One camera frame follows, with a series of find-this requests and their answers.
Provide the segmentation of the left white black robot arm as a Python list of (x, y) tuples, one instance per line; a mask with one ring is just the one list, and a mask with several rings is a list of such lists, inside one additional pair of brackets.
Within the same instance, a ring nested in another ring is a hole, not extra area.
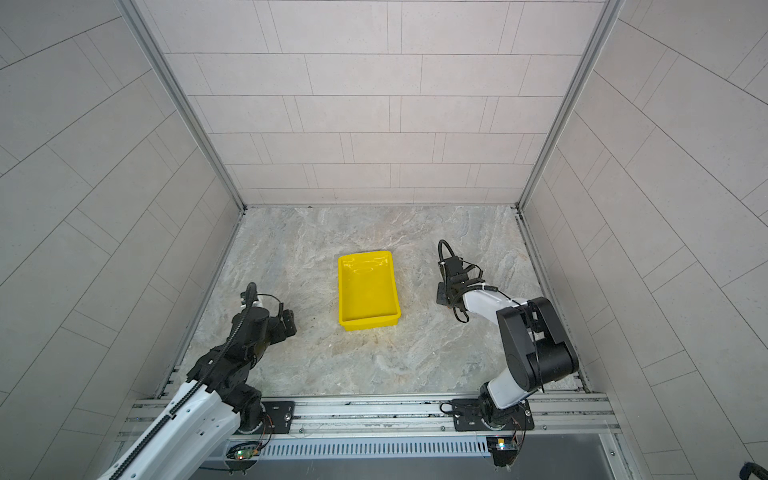
[(224, 344), (198, 359), (163, 412), (101, 475), (103, 479), (189, 479), (236, 433), (254, 434), (225, 454), (252, 464), (277, 433), (286, 433), (292, 402), (266, 406), (247, 378), (266, 349), (297, 332), (294, 314), (275, 315), (254, 301), (233, 318)]

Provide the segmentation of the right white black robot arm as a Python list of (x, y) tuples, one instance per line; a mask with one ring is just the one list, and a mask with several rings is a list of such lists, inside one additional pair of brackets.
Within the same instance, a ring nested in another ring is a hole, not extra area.
[(578, 355), (552, 302), (545, 297), (514, 299), (488, 284), (478, 265), (454, 253), (441, 256), (438, 266), (436, 302), (449, 308), (458, 322), (479, 315), (500, 334), (506, 367), (480, 388), (475, 410), (481, 421), (491, 429), (509, 424), (528, 428), (520, 419), (527, 399), (579, 369)]

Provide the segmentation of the yellow plastic bin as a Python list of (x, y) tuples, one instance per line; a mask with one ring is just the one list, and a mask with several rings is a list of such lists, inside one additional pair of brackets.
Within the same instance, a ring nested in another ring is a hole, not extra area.
[(394, 326), (401, 318), (389, 251), (338, 258), (339, 323), (345, 331)]

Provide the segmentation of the left green circuit board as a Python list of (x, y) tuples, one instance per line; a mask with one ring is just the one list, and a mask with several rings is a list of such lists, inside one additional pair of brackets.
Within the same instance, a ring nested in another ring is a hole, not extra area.
[(259, 456), (260, 450), (260, 443), (242, 443), (231, 447), (226, 457), (233, 461), (251, 461)]

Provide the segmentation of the right small circuit board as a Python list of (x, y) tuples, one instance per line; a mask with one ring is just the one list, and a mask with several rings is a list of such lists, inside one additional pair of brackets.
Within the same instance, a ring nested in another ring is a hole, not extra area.
[(501, 452), (517, 452), (519, 444), (514, 436), (488, 436), (487, 449), (491, 454)]

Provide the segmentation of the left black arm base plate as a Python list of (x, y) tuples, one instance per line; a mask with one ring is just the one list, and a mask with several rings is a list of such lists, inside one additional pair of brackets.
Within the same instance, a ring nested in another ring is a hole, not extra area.
[(259, 410), (241, 413), (242, 435), (287, 434), (293, 421), (296, 403), (293, 401), (261, 401)]

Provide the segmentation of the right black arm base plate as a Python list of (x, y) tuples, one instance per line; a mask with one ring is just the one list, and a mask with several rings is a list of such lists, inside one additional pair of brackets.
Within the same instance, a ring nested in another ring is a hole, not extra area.
[(450, 415), (457, 432), (478, 431), (530, 431), (535, 424), (529, 402), (506, 409), (496, 408), (488, 399), (453, 399), (449, 402)]

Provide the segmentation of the aluminium mounting rail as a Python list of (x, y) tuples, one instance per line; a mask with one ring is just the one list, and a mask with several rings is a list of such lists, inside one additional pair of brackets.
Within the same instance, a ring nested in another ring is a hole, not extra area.
[(233, 442), (276, 439), (510, 436), (545, 434), (608, 434), (621, 428), (604, 394), (556, 391), (527, 399), (535, 429), (530, 431), (457, 432), (448, 410), (453, 399), (474, 393), (273, 397), (264, 401), (296, 403), (287, 434), (242, 435)]

